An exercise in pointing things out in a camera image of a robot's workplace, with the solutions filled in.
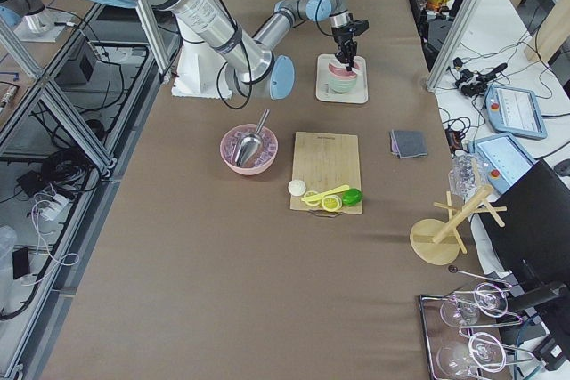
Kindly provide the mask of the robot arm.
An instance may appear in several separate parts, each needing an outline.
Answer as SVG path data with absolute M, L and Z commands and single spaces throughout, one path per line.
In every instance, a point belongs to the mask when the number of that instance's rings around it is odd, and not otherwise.
M 140 0 L 89 1 L 134 9 Z M 242 29 L 222 0 L 146 1 L 155 11 L 173 13 L 224 58 L 230 91 L 246 98 L 266 96 L 281 100 L 289 96 L 295 82 L 293 62 L 287 56 L 275 56 L 273 49 L 298 22 L 330 20 L 330 37 L 338 46 L 335 56 L 347 70 L 355 67 L 355 38 L 369 27 L 368 21 L 354 19 L 346 0 L 283 0 L 275 5 L 273 15 L 254 36 Z

